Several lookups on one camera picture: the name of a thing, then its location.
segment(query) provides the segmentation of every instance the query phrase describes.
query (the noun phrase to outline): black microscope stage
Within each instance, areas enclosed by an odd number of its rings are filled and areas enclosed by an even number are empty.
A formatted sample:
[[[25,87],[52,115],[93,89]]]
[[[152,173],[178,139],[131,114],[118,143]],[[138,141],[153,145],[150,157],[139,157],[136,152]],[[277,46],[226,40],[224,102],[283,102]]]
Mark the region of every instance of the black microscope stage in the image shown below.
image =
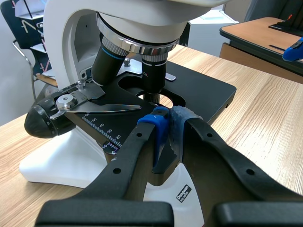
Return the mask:
[[[229,106],[236,92],[236,88],[232,85],[169,61],[167,73],[177,78],[173,82],[166,81],[161,94],[168,97],[174,105],[185,106],[200,115],[209,124],[212,124]],[[106,94],[91,102],[98,105],[140,105],[142,108],[138,111],[118,114],[66,113],[65,115],[94,138],[103,147],[105,154],[115,154],[119,152],[119,148],[137,125],[138,120],[150,114],[155,106],[138,97],[144,94],[142,79],[131,73],[118,76],[102,89]],[[167,143],[157,166],[153,168],[149,182],[156,186],[163,184],[177,165],[178,159]]]

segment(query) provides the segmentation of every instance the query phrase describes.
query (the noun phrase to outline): grey wall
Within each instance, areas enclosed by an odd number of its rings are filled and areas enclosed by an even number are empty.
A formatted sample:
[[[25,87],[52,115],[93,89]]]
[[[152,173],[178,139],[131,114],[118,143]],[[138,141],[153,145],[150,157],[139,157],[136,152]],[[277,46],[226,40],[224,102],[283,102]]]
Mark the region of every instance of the grey wall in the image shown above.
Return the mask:
[[[11,44],[14,35],[0,14],[0,126],[27,113],[34,102],[30,69],[27,62]],[[32,63],[34,57],[30,51],[24,51]],[[44,83],[35,83],[36,94]]]
[[[225,4],[224,12],[232,19],[244,22],[251,0],[231,0]]]

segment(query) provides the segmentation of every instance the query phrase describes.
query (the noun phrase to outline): microscope base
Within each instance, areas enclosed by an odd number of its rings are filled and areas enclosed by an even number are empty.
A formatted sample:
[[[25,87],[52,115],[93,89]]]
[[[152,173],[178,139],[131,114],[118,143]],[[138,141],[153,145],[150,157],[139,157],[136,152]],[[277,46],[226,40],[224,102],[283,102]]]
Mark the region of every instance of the microscope base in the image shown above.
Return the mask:
[[[97,143],[76,128],[57,136],[24,158],[20,173],[30,182],[87,187],[107,165]],[[188,185],[191,192],[181,203],[176,197]],[[179,164],[161,186],[147,184],[145,201],[165,201],[172,205],[175,226],[201,227],[203,215],[194,184],[183,164]]]

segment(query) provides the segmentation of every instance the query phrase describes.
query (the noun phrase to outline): wooden table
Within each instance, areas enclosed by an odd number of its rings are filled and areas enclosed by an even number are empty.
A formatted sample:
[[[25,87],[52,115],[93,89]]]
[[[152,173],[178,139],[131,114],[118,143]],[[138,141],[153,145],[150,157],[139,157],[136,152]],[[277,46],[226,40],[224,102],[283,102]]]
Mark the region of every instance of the wooden table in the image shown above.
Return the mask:
[[[284,51],[277,49],[286,50],[300,37],[268,27],[281,21],[265,17],[223,27],[220,34],[231,42],[223,44],[220,57],[303,84],[303,61],[284,61]]]
[[[302,194],[303,85],[181,46],[169,60],[238,89],[213,128],[274,179]],[[45,201],[80,191],[30,183],[19,173],[21,159],[48,141],[27,135],[24,119],[0,127],[1,227],[31,227]]]

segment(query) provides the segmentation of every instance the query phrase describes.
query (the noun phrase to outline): blue object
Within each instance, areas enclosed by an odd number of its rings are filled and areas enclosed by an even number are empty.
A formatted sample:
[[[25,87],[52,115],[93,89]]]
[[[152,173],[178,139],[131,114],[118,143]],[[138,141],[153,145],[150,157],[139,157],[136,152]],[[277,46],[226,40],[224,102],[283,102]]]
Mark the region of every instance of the blue object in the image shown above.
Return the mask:
[[[294,45],[288,47],[283,54],[283,60],[285,61],[297,61],[300,59],[303,59],[303,37]]]
[[[161,110],[167,111],[167,118],[164,118],[164,116],[154,114],[157,111],[161,111]],[[151,123],[154,124],[157,128],[156,150],[155,150],[154,162],[153,162],[154,167],[158,163],[159,157],[168,138],[169,120],[170,120],[169,109],[162,106],[156,107],[151,114],[148,114],[138,120],[138,124],[141,122]]]
[[[186,120],[191,118],[200,118],[203,120],[202,117],[196,115],[186,107],[174,106],[170,110],[169,143],[181,163],[183,162],[184,124]]]

